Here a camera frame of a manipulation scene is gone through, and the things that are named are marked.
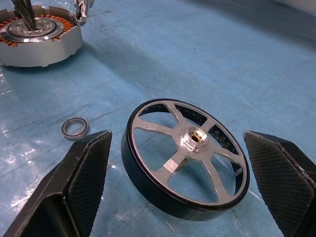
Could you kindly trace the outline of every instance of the blue table surface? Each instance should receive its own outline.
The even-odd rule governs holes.
[[[313,20],[268,0],[96,0],[76,55],[47,68],[0,67],[0,235],[72,145],[62,123],[82,117],[90,133],[113,132],[92,237],[282,236],[253,174],[244,200],[214,220],[163,213],[130,182],[120,140],[138,105],[174,98],[215,116],[245,153],[242,135],[254,130],[316,162]]]

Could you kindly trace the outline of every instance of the black carbon fiber part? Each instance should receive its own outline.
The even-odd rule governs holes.
[[[293,143],[244,135],[259,191],[285,237],[316,236],[316,166]]]
[[[68,189],[68,201],[82,236],[89,236],[99,208],[107,170],[110,143],[100,138],[90,147]]]
[[[111,139],[111,131],[102,131],[74,142],[4,237],[88,237],[104,188]]]

